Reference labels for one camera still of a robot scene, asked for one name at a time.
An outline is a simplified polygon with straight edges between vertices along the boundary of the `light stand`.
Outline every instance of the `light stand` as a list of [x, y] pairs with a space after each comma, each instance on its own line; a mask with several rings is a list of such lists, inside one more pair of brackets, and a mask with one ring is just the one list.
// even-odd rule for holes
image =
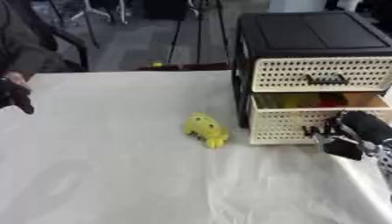
[[[226, 35], [226, 28], [225, 28], [225, 23], [223, 21], [223, 4], [221, 3], [221, 0], [215, 0], [216, 2], [216, 9], [218, 10], [218, 16], [220, 20], [220, 30], [222, 33], [222, 39], [223, 39], [223, 46], [225, 48], [226, 52], [226, 57], [227, 57], [227, 63], [229, 62], [229, 52], [228, 52], [228, 37]], [[210, 4], [208, 0], [199, 0], [199, 5], [197, 8], [197, 14], [198, 14], [198, 45], [197, 45], [197, 56], [196, 56], [196, 63], [199, 64], [201, 60], [201, 50], [202, 50], [202, 30], [203, 30], [203, 21], [204, 21], [204, 15], [207, 9], [205, 9], [204, 5]], [[183, 20], [180, 19], [177, 22], [177, 28], [176, 32], [174, 34], [173, 41], [171, 42], [171, 50], [169, 53], [169, 58], [167, 60], [167, 64], [171, 64], [172, 62], [172, 56], [174, 54], [174, 51], [176, 49], [177, 41], [179, 39], [179, 32], [181, 30]]]

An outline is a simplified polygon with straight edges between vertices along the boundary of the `white perforated drawer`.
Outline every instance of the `white perforated drawer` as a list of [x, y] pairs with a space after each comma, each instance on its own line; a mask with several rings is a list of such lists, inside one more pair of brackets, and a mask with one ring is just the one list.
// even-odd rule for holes
[[250, 142], [252, 144], [314, 144], [304, 135], [302, 127], [322, 128], [326, 118], [334, 117], [342, 110], [365, 111], [387, 123], [392, 122], [392, 108], [380, 96], [363, 95], [362, 97], [350, 94], [348, 98], [352, 107], [261, 108], [253, 95], [249, 117]]
[[252, 91], [382, 91], [392, 81], [391, 68], [392, 57], [259, 59]]

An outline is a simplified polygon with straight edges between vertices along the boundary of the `white tablecloth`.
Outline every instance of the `white tablecloth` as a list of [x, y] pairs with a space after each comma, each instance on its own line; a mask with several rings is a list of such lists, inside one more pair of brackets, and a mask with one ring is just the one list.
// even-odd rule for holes
[[[374, 163], [250, 147], [229, 72], [39, 74], [31, 85], [35, 115], [0, 111], [2, 224], [392, 221]], [[194, 111], [229, 127], [226, 146], [183, 134]]]

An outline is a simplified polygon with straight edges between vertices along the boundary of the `robotic arm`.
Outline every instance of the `robotic arm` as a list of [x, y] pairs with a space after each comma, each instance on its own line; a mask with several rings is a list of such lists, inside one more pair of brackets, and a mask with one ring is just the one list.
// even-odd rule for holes
[[34, 107], [29, 98], [31, 91], [15, 84], [8, 78], [0, 78], [0, 109], [17, 106], [26, 114], [32, 115]]
[[303, 128], [305, 135], [328, 154], [354, 160], [361, 160], [363, 154], [376, 158], [392, 192], [392, 128], [385, 122], [374, 115], [351, 111], [327, 119], [323, 132], [317, 127]]

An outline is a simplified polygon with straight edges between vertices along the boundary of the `yellow plush toy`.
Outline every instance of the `yellow plush toy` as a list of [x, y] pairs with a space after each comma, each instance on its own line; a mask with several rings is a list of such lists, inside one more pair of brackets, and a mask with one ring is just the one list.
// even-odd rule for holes
[[228, 131], [211, 116], [203, 113], [193, 113], [184, 124], [184, 132], [196, 134], [206, 141], [211, 149], [221, 147], [228, 140]]

